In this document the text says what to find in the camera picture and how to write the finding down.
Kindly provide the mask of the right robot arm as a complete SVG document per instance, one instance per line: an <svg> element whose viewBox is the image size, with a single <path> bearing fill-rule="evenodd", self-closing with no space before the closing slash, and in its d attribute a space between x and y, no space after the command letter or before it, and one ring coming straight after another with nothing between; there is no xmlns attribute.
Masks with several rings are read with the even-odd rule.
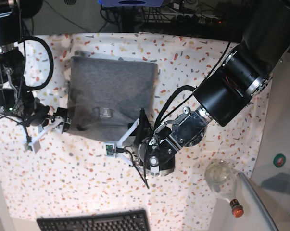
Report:
<svg viewBox="0 0 290 231"><path fill-rule="evenodd" d="M35 16L42 4L41 0L0 0L0 119L7 118L20 125L25 149L34 153L41 148L42 136L51 130L66 132L70 126L67 109L59 107L50 115L50 107L32 93L45 88L54 71L50 47L43 39L27 34L22 23L23 19ZM48 55L49 74L39 86L25 83L26 52L20 52L18 44L26 41L40 43Z"/></svg>

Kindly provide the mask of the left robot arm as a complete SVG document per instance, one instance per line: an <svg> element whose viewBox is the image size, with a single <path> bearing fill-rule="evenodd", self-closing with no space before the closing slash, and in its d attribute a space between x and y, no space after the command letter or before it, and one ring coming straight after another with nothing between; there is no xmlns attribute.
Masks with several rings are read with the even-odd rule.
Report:
<svg viewBox="0 0 290 231"><path fill-rule="evenodd" d="M234 48L226 47L197 87L178 88L155 123L144 109L126 134L135 136L128 163L146 182L175 169L175 155L198 144L211 121L227 125L271 80L271 73L290 48L290 0L261 0Z"/></svg>

